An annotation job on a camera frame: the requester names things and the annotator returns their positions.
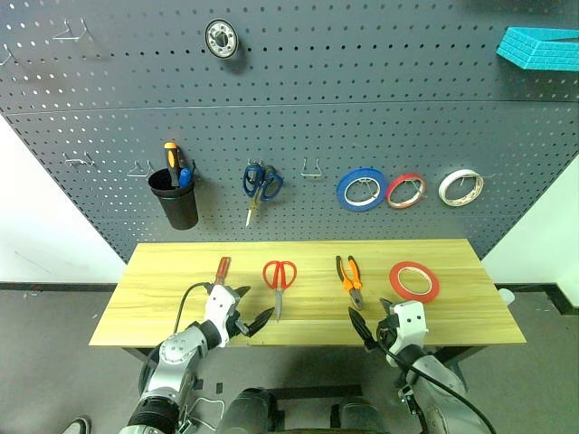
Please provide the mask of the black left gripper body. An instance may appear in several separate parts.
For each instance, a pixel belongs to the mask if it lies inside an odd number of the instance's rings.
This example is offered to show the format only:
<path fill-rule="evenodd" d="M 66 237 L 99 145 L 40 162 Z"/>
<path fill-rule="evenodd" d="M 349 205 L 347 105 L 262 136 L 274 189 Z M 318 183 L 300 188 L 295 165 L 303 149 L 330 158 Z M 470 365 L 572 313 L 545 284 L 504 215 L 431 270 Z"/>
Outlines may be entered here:
<path fill-rule="evenodd" d="M 250 335 L 250 328 L 243 323 L 241 320 L 241 314 L 236 309 L 228 315 L 225 322 L 225 329 L 229 338 L 234 338 L 237 335 Z"/>

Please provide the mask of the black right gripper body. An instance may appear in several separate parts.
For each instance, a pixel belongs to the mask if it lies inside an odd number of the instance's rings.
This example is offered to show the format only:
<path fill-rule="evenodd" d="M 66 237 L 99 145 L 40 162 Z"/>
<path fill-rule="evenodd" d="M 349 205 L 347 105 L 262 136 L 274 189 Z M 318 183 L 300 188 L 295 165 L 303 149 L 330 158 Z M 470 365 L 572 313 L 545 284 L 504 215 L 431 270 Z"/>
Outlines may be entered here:
<path fill-rule="evenodd" d="M 384 351 L 391 351 L 397 340 L 399 319 L 397 314 L 386 316 L 378 322 L 376 327 L 376 341 Z"/>

